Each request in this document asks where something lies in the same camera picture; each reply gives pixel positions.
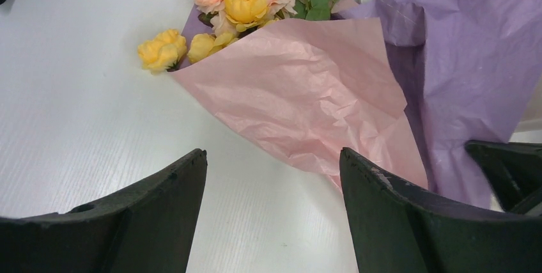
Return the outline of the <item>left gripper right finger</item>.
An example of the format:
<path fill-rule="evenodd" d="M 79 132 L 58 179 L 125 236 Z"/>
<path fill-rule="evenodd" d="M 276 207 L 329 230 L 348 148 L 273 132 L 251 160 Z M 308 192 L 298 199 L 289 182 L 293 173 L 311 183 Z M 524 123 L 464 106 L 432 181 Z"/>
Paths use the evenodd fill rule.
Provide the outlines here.
<path fill-rule="evenodd" d="M 360 272 L 540 272 L 541 218 L 439 196 L 351 148 L 339 160 Z"/>

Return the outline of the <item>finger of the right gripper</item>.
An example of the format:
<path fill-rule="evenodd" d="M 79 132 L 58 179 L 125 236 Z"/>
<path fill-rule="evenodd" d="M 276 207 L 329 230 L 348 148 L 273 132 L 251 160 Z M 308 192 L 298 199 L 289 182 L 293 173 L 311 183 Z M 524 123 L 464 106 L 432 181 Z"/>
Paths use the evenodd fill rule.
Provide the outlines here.
<path fill-rule="evenodd" d="M 465 150 L 481 168 L 504 212 L 541 216 L 541 144 L 470 140 Z"/>

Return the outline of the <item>pink purple flower bouquet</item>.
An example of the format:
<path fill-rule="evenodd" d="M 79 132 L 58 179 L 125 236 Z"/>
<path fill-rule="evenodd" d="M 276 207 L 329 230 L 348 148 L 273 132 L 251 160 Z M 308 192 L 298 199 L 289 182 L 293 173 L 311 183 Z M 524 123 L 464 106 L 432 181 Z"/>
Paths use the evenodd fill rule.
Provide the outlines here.
<path fill-rule="evenodd" d="M 465 150 L 541 126 L 541 0 L 194 0 L 140 44 L 231 130 L 342 187 L 339 151 L 447 198 L 493 190 Z"/>

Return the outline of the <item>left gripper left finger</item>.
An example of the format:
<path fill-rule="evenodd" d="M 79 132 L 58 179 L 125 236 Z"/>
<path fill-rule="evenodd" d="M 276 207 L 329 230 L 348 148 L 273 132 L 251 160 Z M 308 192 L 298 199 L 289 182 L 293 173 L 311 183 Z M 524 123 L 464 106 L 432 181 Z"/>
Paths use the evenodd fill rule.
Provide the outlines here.
<path fill-rule="evenodd" d="M 1 219 L 2 272 L 185 272 L 206 152 L 71 211 Z"/>

